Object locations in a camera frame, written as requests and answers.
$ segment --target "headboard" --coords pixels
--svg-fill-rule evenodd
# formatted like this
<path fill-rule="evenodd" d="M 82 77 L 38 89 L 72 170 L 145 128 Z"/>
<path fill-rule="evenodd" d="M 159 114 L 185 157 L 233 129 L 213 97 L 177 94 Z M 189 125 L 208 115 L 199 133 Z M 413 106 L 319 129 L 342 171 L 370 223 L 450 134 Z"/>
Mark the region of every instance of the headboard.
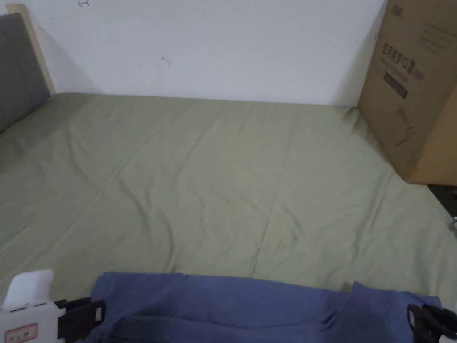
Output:
<path fill-rule="evenodd" d="M 49 97 L 22 16 L 0 16 L 0 133 Z"/>

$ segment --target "blue cloth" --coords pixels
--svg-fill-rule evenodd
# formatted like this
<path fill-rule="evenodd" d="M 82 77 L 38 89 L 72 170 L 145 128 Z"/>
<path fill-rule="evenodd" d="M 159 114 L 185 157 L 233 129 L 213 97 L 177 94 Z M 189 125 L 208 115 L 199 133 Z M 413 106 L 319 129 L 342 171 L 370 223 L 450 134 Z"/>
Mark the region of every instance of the blue cloth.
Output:
<path fill-rule="evenodd" d="M 354 283 L 350 293 L 183 274 L 106 273 L 106 318 L 88 342 L 413 342 L 406 308 L 437 297 Z"/>

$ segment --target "cardboard box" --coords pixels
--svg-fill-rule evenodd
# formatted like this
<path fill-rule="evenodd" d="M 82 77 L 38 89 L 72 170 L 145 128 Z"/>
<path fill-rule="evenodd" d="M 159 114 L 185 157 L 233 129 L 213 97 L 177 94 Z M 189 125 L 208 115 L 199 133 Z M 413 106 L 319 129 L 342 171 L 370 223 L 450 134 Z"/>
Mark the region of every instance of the cardboard box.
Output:
<path fill-rule="evenodd" d="M 358 105 L 407 182 L 457 185 L 457 1 L 390 0 Z"/>

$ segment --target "bed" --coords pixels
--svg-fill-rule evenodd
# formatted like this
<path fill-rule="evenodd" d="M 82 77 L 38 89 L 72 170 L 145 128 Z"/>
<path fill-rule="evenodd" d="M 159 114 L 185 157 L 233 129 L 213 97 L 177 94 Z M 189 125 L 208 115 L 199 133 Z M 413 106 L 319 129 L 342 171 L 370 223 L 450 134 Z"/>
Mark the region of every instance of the bed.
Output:
<path fill-rule="evenodd" d="M 123 271 L 457 300 L 451 217 L 399 178 L 355 108 L 38 98 L 0 136 L 3 294 L 51 268 L 53 299 Z"/>

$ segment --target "black clip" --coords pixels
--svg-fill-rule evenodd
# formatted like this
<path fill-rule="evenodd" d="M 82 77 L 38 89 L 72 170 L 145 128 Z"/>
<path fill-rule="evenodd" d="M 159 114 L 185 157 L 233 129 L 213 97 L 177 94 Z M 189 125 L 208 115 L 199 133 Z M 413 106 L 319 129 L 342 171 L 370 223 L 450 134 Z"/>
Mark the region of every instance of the black clip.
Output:
<path fill-rule="evenodd" d="M 66 309 L 58 318 L 57 338 L 64 338 L 65 343 L 73 343 L 86 338 L 92 329 L 105 320 L 106 305 L 102 300 L 92 302 L 90 298 L 74 301 L 55 302 L 58 308 Z"/>
<path fill-rule="evenodd" d="M 457 315 L 438 307 L 408 305 L 408 323 L 414 334 L 414 343 L 438 343 L 442 335 L 457 339 Z"/>

